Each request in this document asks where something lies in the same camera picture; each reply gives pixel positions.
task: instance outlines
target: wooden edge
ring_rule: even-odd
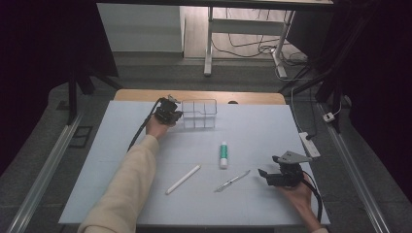
[[[160,97],[172,95],[175,99],[215,99],[218,104],[236,101],[238,104],[285,105],[285,98],[279,93],[261,92],[226,92],[197,90],[153,90],[153,89],[121,89],[115,95],[117,101],[156,101]]]

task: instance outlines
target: cable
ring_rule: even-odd
[[[311,180],[311,182],[312,182],[312,185],[313,185],[316,189],[318,189],[318,188],[316,187],[316,184],[315,184],[313,178],[312,178],[307,172],[303,171],[303,173],[306,174],[306,175],[308,176],[308,178],[310,178],[310,180]]]
[[[298,54],[298,53],[303,53],[303,52],[301,52],[301,51],[298,51],[298,52],[294,52],[294,53],[292,53],[291,55],[289,55],[289,59],[286,59],[285,58],[285,55],[283,54],[283,52],[281,51],[280,52],[280,54],[281,54],[281,57],[280,57],[280,59],[285,63],[285,64],[287,64],[287,65],[289,65],[289,66],[297,66],[297,65],[307,65],[307,64],[309,64],[310,62],[308,62],[307,60],[293,60],[293,59],[291,59],[291,56],[293,55],[293,54]]]
[[[270,15],[270,10],[268,10],[268,12],[267,12],[266,21],[269,20],[269,15]],[[230,9],[229,9],[229,8],[226,8],[226,18],[229,18],[229,17],[231,17]],[[238,48],[238,47],[246,47],[246,46],[258,44],[258,46],[257,46],[258,54],[267,54],[267,53],[270,53],[270,52],[265,52],[266,50],[271,50],[271,49],[273,49],[273,48],[276,49],[276,46],[261,46],[262,43],[279,41],[279,39],[273,39],[273,40],[263,41],[264,35],[262,35],[259,42],[248,43],[248,44],[243,44],[243,45],[234,45],[233,42],[231,41],[230,33],[227,33],[227,36],[228,36],[228,39],[229,39],[230,44],[231,44],[233,47],[236,47],[236,48]],[[233,54],[233,55],[237,55],[237,56],[241,56],[241,57],[250,57],[249,55],[240,55],[240,54],[237,54],[237,53],[234,53],[234,52],[231,52],[231,51],[227,51],[227,50],[221,50],[221,51],[227,52],[227,53],[231,53],[231,54]]]
[[[291,56],[293,56],[293,55],[295,55],[295,54],[299,54],[299,53],[302,53],[302,54],[303,54],[303,52],[301,52],[301,51],[297,51],[297,52],[291,53],[291,54],[289,55],[289,59],[291,59]]]
[[[213,40],[212,40],[212,45],[217,51],[226,52],[226,53],[229,53],[229,54],[232,54],[232,55],[235,55],[235,56],[248,58],[248,57],[255,57],[255,56],[261,55],[261,52],[259,52],[257,54],[254,54],[254,55],[241,55],[241,54],[237,54],[237,53],[234,53],[234,52],[231,52],[231,51],[228,51],[228,50],[220,50],[215,46],[215,43],[213,42]]]
[[[284,14],[284,23],[286,23],[286,15],[288,14],[288,11],[285,11],[285,14]]]
[[[311,138],[315,137],[318,135],[318,127],[316,126],[316,117],[315,117],[315,111],[313,110],[313,104],[312,104],[312,87],[309,88],[309,103],[310,103],[310,110],[312,112],[312,118],[313,118],[313,125],[315,127],[315,133],[314,134],[308,134],[306,136],[306,140],[310,140]]]
[[[306,180],[302,180],[302,182],[309,187],[313,194],[315,195],[316,199],[318,200],[318,222],[321,222],[322,219],[322,209],[323,209],[323,205],[322,205],[322,198],[321,195],[318,192],[318,189],[315,188],[313,185],[311,185],[310,183],[308,183]]]
[[[275,75],[276,75],[276,78],[278,78],[278,80],[280,81],[311,81],[312,79],[303,79],[303,78],[300,79],[299,78],[299,77],[306,75],[306,73],[308,73],[311,69],[312,69],[311,66],[306,65],[302,69],[300,69],[300,71],[294,76],[293,79],[282,79],[278,73],[278,66],[275,65]]]
[[[148,116],[146,117],[145,121],[143,121],[142,125],[140,125],[139,130],[137,131],[137,133],[134,135],[133,139],[131,140],[131,143],[127,149],[127,151],[130,150],[131,147],[133,147],[134,143],[136,142],[137,138],[139,137],[140,133],[142,132],[142,130],[145,128],[146,124],[149,122],[149,120],[152,117],[152,114],[155,111],[155,107],[157,106],[158,102],[160,102],[162,99],[164,98],[159,98],[155,103],[154,106],[152,107],[151,112],[148,114]]]
[[[255,19],[259,19],[259,18],[260,18],[260,12],[261,12],[261,9],[258,10],[257,18],[255,18]]]
[[[339,102],[339,110],[336,113],[334,113],[333,115],[335,116],[335,115],[339,114],[339,112],[341,110],[342,110],[342,101]]]
[[[296,114],[295,114],[295,110],[294,110],[293,90],[294,90],[294,88],[292,88],[292,94],[291,94],[291,104],[292,104],[292,109],[293,109],[293,111],[292,111],[292,112],[293,112],[293,118],[294,118],[294,122],[295,122],[296,125],[297,125],[297,128],[300,130],[300,132],[303,132],[302,128],[300,128],[299,122],[297,121]]]

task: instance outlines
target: human arm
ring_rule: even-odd
[[[89,211],[78,232],[135,232],[137,216],[155,176],[158,140],[168,128],[151,117],[146,126],[147,135],[126,154],[106,192]]]
[[[311,197],[312,191],[304,183],[300,183],[295,187],[277,187],[292,203],[294,208],[299,213],[302,218],[306,228],[309,232],[312,233],[325,233],[327,232],[318,219],[315,217],[315,214],[312,212],[311,207]]]

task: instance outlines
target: pen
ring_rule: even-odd
[[[176,189],[180,184],[185,182],[191,175],[197,172],[200,169],[200,165],[195,166],[191,169],[187,174],[185,174],[180,180],[178,180],[175,184],[173,184],[169,189],[166,191],[166,195],[169,195],[173,190]]]
[[[234,182],[236,182],[236,181],[238,181],[238,180],[240,180],[240,179],[248,176],[248,174],[249,174],[250,172],[251,172],[251,170],[248,170],[248,171],[246,171],[243,175],[237,176],[237,177],[233,178],[232,180],[227,181],[226,183],[224,183],[224,184],[222,184],[221,186],[219,186],[219,187],[215,190],[215,192],[221,192],[221,191],[223,191],[225,188],[229,187],[229,186],[230,186],[231,184],[233,184]]]

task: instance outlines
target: metal frame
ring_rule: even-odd
[[[269,35],[280,36],[277,48],[272,51],[272,57],[276,64],[279,77],[287,78],[285,68],[283,66],[280,54],[282,46],[285,43],[286,36],[292,22],[294,12],[290,12],[288,19],[285,22],[280,21],[256,21],[256,20],[238,20],[216,18],[213,19],[213,7],[208,9],[208,32],[207,46],[205,55],[204,76],[212,75],[212,34],[213,33],[233,33],[233,34],[249,34],[249,35]]]
[[[39,175],[36,178],[36,181],[31,186],[29,192],[27,193],[23,203],[20,205],[20,208],[15,215],[12,223],[9,226],[7,232],[24,232],[30,219],[33,217],[34,212],[36,211],[37,206],[40,203],[40,200],[43,197],[46,189],[49,186],[50,181],[52,180],[52,176],[64,154],[67,147],[69,146],[69,142],[72,139],[80,121],[83,118],[85,113],[86,104],[88,103],[88,98],[86,97],[85,104],[79,108],[76,117],[74,117],[72,123],[70,125],[66,125],[63,131],[60,134],[56,144],[54,145],[48,159],[43,165],[42,170],[40,171]]]
[[[318,109],[323,116],[326,114],[324,107],[321,104],[318,104]],[[375,228],[376,232],[379,233],[389,233],[391,232],[388,224],[385,221],[385,218],[379,209],[378,204],[376,203],[375,198],[372,193],[370,193],[366,182],[361,174],[360,169],[357,166],[353,156],[348,150],[345,141],[342,136],[336,132],[336,130],[330,124],[327,125],[327,130],[329,131],[330,138],[333,143],[336,145],[336,148],[339,151],[339,155],[342,159],[342,163],[348,171],[348,175],[354,184],[355,189],[358,192],[358,196],[366,208],[366,212],[369,215],[370,222]]]

